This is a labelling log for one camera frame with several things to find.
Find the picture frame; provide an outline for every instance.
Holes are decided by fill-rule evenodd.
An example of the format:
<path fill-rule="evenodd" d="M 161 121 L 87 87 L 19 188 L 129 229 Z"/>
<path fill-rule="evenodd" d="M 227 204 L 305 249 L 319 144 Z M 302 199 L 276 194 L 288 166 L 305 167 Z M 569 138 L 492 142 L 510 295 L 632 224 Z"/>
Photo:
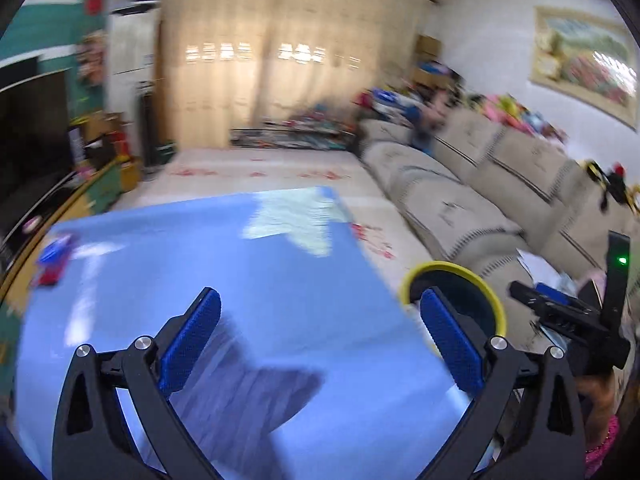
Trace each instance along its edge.
<path fill-rule="evenodd" d="M 637 65 L 636 45 L 623 23 L 536 7 L 531 82 L 580 99 L 635 129 Z"/>

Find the black device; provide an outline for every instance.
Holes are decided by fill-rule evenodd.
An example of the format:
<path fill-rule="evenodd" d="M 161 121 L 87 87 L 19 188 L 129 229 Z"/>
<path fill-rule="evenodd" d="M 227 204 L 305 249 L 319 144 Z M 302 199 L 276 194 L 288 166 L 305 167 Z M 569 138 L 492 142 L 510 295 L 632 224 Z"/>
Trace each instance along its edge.
<path fill-rule="evenodd" d="M 0 90 L 0 248 L 4 260 L 10 260 L 21 245 L 9 240 L 10 235 L 73 171 L 67 129 L 65 71 Z"/>
<path fill-rule="evenodd" d="M 578 291 L 577 298 L 583 301 L 587 305 L 591 305 L 599 310 L 602 310 L 602 298 L 593 280 L 588 280 L 582 288 Z"/>
<path fill-rule="evenodd" d="M 0 67 L 0 90 L 37 75 L 37 56 Z"/>
<path fill-rule="evenodd" d="M 630 263 L 630 240 L 609 232 L 607 285 L 602 309 L 578 298 L 557 293 L 551 297 L 520 282 L 511 282 L 509 294 L 532 308 L 539 323 L 569 338 L 568 359 L 574 376 L 608 374 L 624 368 L 631 343 L 620 335 Z"/>

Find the small blue object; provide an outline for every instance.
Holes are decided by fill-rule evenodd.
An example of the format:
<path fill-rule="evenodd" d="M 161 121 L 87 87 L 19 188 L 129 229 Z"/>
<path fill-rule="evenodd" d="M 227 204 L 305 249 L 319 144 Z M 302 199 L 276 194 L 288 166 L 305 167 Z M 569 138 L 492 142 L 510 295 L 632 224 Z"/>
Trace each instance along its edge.
<path fill-rule="evenodd" d="M 536 133 L 540 133 L 546 124 L 544 117 L 538 112 L 523 112 L 522 120 L 531 126 Z"/>
<path fill-rule="evenodd" d="M 160 361 L 158 389 L 168 398 L 181 390 L 220 321 L 222 302 L 215 290 L 200 301 Z"/>
<path fill-rule="evenodd" d="M 371 91 L 373 98 L 382 103 L 388 105 L 397 105 L 398 104 L 398 96 L 396 96 L 395 92 L 389 92 L 387 90 L 381 90 L 380 88 L 374 88 Z"/>
<path fill-rule="evenodd" d="M 416 128 L 420 126 L 420 123 L 422 122 L 422 112 L 417 106 L 409 106 L 406 110 L 404 110 L 403 115 L 404 118 Z"/>
<path fill-rule="evenodd" d="M 424 70 L 430 74 L 449 75 L 450 70 L 448 67 L 434 61 L 420 63 L 420 70 Z"/>
<path fill-rule="evenodd" d="M 38 263 L 43 266 L 57 263 L 65 252 L 69 250 L 72 241 L 73 235 L 70 233 L 58 236 L 42 250 L 38 257 Z"/>
<path fill-rule="evenodd" d="M 536 291 L 561 305 L 569 304 L 569 298 L 564 292 L 560 292 L 556 288 L 551 288 L 544 283 L 536 283 Z"/>
<path fill-rule="evenodd" d="M 475 397 L 484 387 L 482 359 L 456 319 L 430 288 L 420 298 L 420 316 L 457 386 Z"/>

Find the silver bolt head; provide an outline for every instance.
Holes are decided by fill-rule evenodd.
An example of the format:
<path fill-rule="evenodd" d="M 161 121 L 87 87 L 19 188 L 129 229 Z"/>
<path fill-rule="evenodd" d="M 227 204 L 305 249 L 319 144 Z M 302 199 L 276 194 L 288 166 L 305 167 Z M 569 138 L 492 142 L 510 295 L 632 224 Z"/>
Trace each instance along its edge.
<path fill-rule="evenodd" d="M 80 345 L 76 348 L 76 355 L 78 357 L 84 357 L 91 351 L 91 347 L 89 345 Z"/>
<path fill-rule="evenodd" d="M 554 359 L 562 359 L 564 357 L 564 352 L 558 346 L 552 346 L 549 353 Z"/>
<path fill-rule="evenodd" d="M 499 335 L 491 338 L 491 346 L 496 350 L 504 350 L 507 348 L 507 340 Z"/>
<path fill-rule="evenodd" d="M 151 338 L 147 337 L 146 335 L 143 335 L 142 337 L 139 337 L 138 339 L 136 339 L 136 342 L 134 343 L 134 345 L 138 350 L 146 350 L 151 346 Z"/>

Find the white wall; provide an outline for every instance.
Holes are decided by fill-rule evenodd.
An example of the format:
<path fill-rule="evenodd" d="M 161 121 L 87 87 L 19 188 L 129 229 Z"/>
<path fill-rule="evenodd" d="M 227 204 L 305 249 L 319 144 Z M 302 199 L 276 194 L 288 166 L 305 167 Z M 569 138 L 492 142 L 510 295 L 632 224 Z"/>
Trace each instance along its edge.
<path fill-rule="evenodd" d="M 108 11 L 124 7 L 133 0 L 106 0 Z M 153 63 L 160 10 L 145 14 L 107 17 L 107 56 L 104 81 L 104 109 L 121 112 L 133 155 L 142 155 L 138 134 L 138 95 L 140 82 L 154 77 Z"/>
<path fill-rule="evenodd" d="M 509 93 L 569 136 L 568 153 L 603 168 L 620 162 L 640 182 L 640 134 L 604 112 L 528 81 L 536 6 L 581 10 L 622 22 L 605 0 L 458 0 L 439 9 L 442 61 L 483 94 Z"/>

